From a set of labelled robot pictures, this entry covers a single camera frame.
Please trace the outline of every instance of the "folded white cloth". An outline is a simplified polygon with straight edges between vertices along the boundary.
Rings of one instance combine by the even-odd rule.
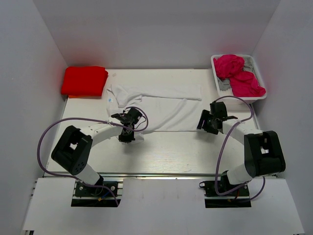
[[[200,85],[112,85],[107,92],[109,115],[121,113],[129,106],[141,108],[149,119],[145,132],[197,130],[203,110]]]

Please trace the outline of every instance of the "red cloth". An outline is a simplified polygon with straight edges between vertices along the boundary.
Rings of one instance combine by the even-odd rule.
[[[247,71],[240,71],[231,77],[230,85],[234,96],[237,97],[260,97],[266,93],[266,90],[259,86],[254,74]]]
[[[102,96],[108,72],[104,67],[68,67],[65,70],[61,94]]]
[[[222,55],[218,60],[213,59],[215,72],[221,80],[230,78],[244,67],[245,60],[237,55]]]
[[[259,86],[258,80],[251,72],[243,71],[245,60],[237,55],[223,55],[213,59],[215,72],[219,79],[229,78],[234,96],[261,97],[266,93]]]

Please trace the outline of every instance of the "crumpled pink cloth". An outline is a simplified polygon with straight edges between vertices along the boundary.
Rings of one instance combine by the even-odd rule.
[[[223,55],[219,59],[213,59],[215,72],[219,79],[229,78],[234,96],[260,97],[266,93],[259,86],[254,74],[243,71],[245,60],[237,55]]]

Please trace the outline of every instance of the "white wall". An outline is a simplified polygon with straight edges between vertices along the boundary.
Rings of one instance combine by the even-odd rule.
[[[313,1],[282,0],[254,58],[268,89],[255,104],[261,128],[277,131],[284,176],[306,234],[313,234]]]
[[[31,0],[0,1],[0,228],[20,234],[35,180],[36,147],[59,119],[66,63]],[[52,134],[44,145],[47,160]]]
[[[207,68],[251,54],[279,0],[34,0],[68,65]]]

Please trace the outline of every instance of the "white plastic bin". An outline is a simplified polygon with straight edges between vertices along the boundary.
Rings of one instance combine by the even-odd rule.
[[[215,58],[215,59],[218,59],[218,58],[220,58],[221,56],[222,56],[222,55],[213,55],[213,56],[211,57],[211,63],[212,63],[212,69],[213,69],[213,74],[214,74],[214,79],[215,79],[215,84],[216,84],[217,93],[219,94],[220,97],[225,96],[225,95],[234,95],[231,88],[228,89],[227,91],[221,91],[221,90],[220,90],[220,87],[219,87],[219,84],[218,84],[218,81],[217,81],[218,77],[216,76],[216,72],[215,72],[215,67],[214,67],[213,59],[214,59],[214,58]],[[259,72],[259,70],[258,70],[258,67],[257,67],[257,65],[255,64],[255,61],[254,61],[254,59],[252,58],[252,56],[250,56],[250,55],[238,55],[238,56],[241,56],[241,57],[243,57],[244,59],[245,59],[245,58],[248,58],[248,57],[250,57],[250,58],[252,59],[252,61],[253,61],[252,72],[254,73],[256,79],[258,80],[259,85],[260,85],[261,87],[264,87],[264,88],[266,89],[266,87],[264,86],[264,82],[263,82],[263,80],[262,80],[262,78],[261,78],[260,72]],[[243,99],[243,100],[245,100],[247,103],[251,104],[251,103],[253,103],[254,101],[256,101],[256,100],[258,100],[258,99],[265,99],[266,96],[267,96],[267,93],[265,93],[265,94],[264,94],[263,96],[261,96],[261,97],[240,97],[240,98]],[[227,103],[232,103],[232,104],[242,103],[242,102],[239,101],[239,100],[235,101],[234,98],[225,98],[225,99],[223,99],[222,101],[225,101],[225,102],[227,102]]]

